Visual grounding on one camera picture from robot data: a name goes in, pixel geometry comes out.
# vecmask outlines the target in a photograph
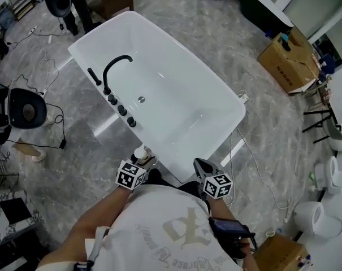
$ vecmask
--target wrist strap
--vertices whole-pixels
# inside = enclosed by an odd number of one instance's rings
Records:
[[[96,258],[99,255],[99,252],[102,248],[103,238],[105,236],[105,233],[110,230],[110,227],[98,227],[96,230],[96,238],[94,242],[94,246],[92,249],[92,252],[88,256],[88,259],[86,262],[78,262],[74,265],[73,270],[74,271],[91,271],[92,267],[94,265],[94,262],[96,261]]]

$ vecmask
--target white t-shirt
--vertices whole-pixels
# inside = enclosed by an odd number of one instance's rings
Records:
[[[94,271],[242,270],[213,236],[206,204],[167,186],[142,185],[103,239]],[[85,240],[89,255],[94,239]],[[38,271],[70,271],[74,262]]]

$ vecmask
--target white bathtub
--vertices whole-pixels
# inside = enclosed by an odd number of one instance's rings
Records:
[[[237,95],[202,61],[166,32],[129,11],[112,18],[69,47],[81,69],[103,94],[103,70],[109,87],[128,111],[120,116],[181,182],[193,173],[193,159],[208,159],[245,115]],[[97,86],[91,68],[102,85]]]

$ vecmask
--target cardboard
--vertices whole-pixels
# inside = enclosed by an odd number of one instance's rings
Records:
[[[319,69],[312,58],[312,46],[294,28],[289,35],[290,51],[284,49],[281,41],[279,34],[257,60],[288,93],[310,85],[319,76]]]
[[[259,247],[253,257],[260,271],[297,271],[300,270],[297,258],[305,258],[308,254],[303,245],[275,234]]]

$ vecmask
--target marble floor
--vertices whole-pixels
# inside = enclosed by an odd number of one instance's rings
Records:
[[[255,155],[263,179],[274,189],[279,206],[287,204],[291,180],[293,206],[311,196],[307,191],[308,174],[317,160],[331,155],[331,149],[326,141],[313,145],[315,139],[323,136],[322,130],[314,129],[305,134],[301,131],[320,118],[303,116],[308,107],[304,98],[288,96],[256,61],[269,39],[242,16],[239,2],[134,2],[137,12],[190,49],[235,93],[247,92],[246,115],[239,130]],[[45,3],[40,3],[7,31],[6,40],[19,41],[34,26],[37,26],[36,33],[60,33],[58,20],[49,14]],[[48,58],[55,60],[59,70],[59,77],[49,87],[45,100],[64,110],[65,150],[48,149],[47,158],[36,164],[10,148],[11,167],[20,172],[20,187],[29,193],[44,218],[40,234],[43,243],[50,248],[62,243],[77,218],[115,188],[114,179],[120,161],[128,158],[140,145],[121,120],[99,133],[99,128],[113,110],[67,51],[83,34],[84,31],[73,37],[63,32],[60,36],[53,36],[51,44],[48,44],[47,37],[30,36],[16,48],[11,45],[9,54],[0,62],[0,82],[8,85],[23,74],[29,79],[28,84],[39,91],[44,89],[47,75],[47,64],[41,63],[45,52]],[[52,61],[49,65],[48,82],[57,75]],[[26,88],[22,79],[13,83],[14,86]],[[55,108],[49,108],[49,112],[53,116],[59,113]],[[61,125],[25,130],[21,137],[35,144],[59,146]],[[239,140],[241,137],[235,131],[233,145]],[[220,163],[229,152],[230,137],[211,160]],[[266,239],[265,231],[269,228],[281,228],[285,235],[293,236],[296,229],[292,220],[288,224],[283,222],[287,212],[276,207],[246,146],[232,162],[236,181],[236,197],[231,206],[234,215],[257,233],[258,243]],[[225,169],[231,173],[231,164],[228,163]],[[174,181],[170,174],[165,179]]]

